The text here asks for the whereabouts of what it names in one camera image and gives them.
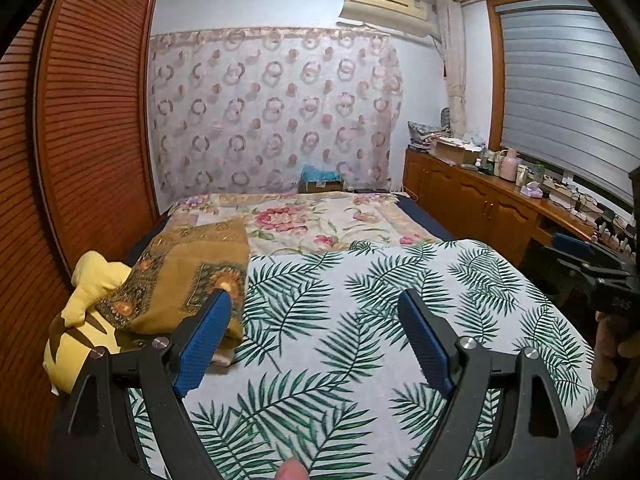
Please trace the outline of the person's right hand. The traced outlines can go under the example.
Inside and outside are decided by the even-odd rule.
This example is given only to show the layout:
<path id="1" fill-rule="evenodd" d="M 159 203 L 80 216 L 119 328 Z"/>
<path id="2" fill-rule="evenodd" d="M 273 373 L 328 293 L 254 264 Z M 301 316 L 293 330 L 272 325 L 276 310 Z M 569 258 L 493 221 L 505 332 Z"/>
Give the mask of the person's right hand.
<path id="1" fill-rule="evenodd" d="M 606 391 L 618 374 L 617 366 L 614 364 L 616 356 L 634 359 L 639 355 L 639 333 L 620 338 L 613 333 L 614 316 L 598 311 L 596 320 L 598 329 L 591 378 L 598 390 Z"/>

